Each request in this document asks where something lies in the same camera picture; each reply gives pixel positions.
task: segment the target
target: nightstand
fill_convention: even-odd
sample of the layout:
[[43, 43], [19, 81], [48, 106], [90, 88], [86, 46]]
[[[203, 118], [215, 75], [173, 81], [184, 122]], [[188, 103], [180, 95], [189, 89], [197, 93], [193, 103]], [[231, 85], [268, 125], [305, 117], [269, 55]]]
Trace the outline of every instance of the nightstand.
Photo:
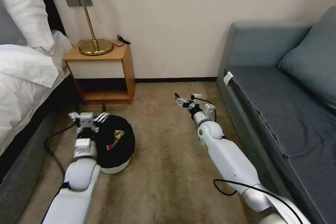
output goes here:
[[132, 104], [135, 81], [130, 46], [114, 46], [106, 54], [87, 56], [79, 52], [78, 45], [67, 53], [64, 61], [84, 104]]

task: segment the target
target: black trash bag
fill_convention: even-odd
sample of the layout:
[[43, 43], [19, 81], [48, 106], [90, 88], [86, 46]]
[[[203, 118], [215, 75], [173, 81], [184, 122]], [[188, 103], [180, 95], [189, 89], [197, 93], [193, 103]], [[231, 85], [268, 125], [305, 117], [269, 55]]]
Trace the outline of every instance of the black trash bag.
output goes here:
[[98, 153], [97, 163], [106, 169], [124, 164], [135, 150], [132, 126], [125, 118], [117, 115], [109, 115], [99, 125], [99, 132], [95, 134], [94, 141]]

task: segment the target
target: baseboard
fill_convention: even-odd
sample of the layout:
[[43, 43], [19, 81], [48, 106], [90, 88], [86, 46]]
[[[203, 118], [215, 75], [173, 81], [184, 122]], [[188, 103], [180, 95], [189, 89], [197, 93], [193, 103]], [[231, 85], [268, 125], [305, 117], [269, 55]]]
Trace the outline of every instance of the baseboard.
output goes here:
[[135, 79], [136, 83], [155, 83], [155, 82], [214, 82], [217, 77], [194, 77], [194, 78], [144, 78]]

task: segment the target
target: lamp stem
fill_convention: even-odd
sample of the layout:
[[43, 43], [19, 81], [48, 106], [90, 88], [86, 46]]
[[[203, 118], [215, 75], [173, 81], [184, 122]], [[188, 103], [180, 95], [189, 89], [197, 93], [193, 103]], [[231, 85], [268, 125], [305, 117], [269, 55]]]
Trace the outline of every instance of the lamp stem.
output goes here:
[[88, 10], [87, 10], [87, 7], [86, 7], [85, 0], [80, 0], [80, 1], [81, 1], [82, 5], [83, 5], [85, 17], [86, 17], [87, 23], [88, 23], [89, 28], [90, 28], [93, 46], [95, 47], [95, 49], [98, 49], [99, 48], [98, 42], [97, 42], [97, 39], [95, 37], [95, 33], [93, 32], [93, 28], [92, 28], [92, 24], [91, 24], [90, 16], [89, 16], [89, 13], [88, 13]]

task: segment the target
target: sofa armrest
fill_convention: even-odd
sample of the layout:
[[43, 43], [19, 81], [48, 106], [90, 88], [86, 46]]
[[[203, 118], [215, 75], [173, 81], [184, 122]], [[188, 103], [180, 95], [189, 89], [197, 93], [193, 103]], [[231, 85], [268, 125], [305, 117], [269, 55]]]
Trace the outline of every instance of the sofa armrest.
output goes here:
[[305, 22], [235, 22], [220, 72], [228, 66], [271, 66], [298, 46], [312, 26]]

